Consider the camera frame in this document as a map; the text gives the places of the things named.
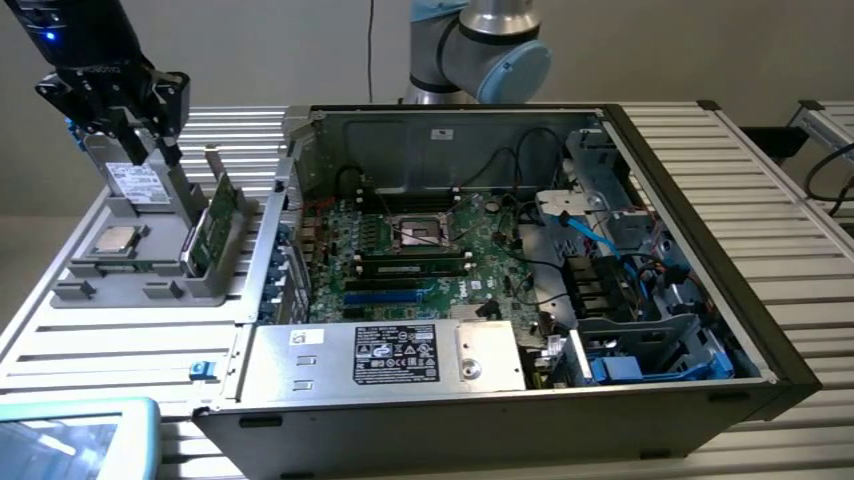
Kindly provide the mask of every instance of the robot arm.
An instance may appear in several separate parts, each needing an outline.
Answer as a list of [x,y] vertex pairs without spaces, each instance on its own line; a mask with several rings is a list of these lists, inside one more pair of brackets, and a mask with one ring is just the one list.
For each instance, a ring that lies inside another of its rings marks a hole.
[[186,122],[189,77],[162,73],[141,53],[118,0],[5,0],[54,71],[36,91],[86,133],[114,138],[134,165],[148,157],[145,129],[165,163]]
[[551,52],[536,39],[532,0],[413,0],[404,103],[524,103],[545,79]]

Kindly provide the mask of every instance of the blue plastic clip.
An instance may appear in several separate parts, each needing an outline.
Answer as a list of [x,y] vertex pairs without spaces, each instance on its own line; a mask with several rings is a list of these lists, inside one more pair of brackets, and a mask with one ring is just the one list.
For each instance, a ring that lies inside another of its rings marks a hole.
[[77,129],[77,125],[70,120],[70,118],[65,118],[65,126],[68,128],[68,133],[70,138],[74,139],[74,143],[77,144],[77,148],[81,152],[85,152],[85,145],[82,144],[82,138],[80,137],[80,130]]
[[189,366],[189,380],[193,382],[197,380],[216,380],[214,368],[214,362],[194,362]]

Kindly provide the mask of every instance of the motherboard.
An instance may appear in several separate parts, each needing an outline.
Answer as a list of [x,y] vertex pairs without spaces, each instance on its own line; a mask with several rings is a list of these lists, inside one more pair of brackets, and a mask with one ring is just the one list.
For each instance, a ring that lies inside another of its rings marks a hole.
[[495,242],[512,236],[512,208],[483,194],[437,207],[371,213],[340,200],[306,208],[309,322],[503,319],[520,345],[540,346],[528,266]]

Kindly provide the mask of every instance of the teal tablet frame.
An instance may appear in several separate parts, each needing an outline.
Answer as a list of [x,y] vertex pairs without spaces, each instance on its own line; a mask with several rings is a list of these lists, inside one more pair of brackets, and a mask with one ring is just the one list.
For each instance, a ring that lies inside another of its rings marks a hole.
[[100,479],[153,480],[160,463],[160,409],[149,398],[0,403],[0,422],[117,416]]

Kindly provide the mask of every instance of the white wall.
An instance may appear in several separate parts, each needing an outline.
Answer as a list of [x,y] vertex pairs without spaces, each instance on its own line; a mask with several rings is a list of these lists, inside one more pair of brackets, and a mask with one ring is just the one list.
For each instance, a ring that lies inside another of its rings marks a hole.
[[[364,102],[367,0],[124,1],[196,105]],[[854,99],[851,0],[537,0],[555,52],[539,100],[717,100],[745,123]],[[375,93],[403,93],[408,1],[377,0]],[[0,8],[0,214],[80,212],[100,186],[32,85],[48,66]]]

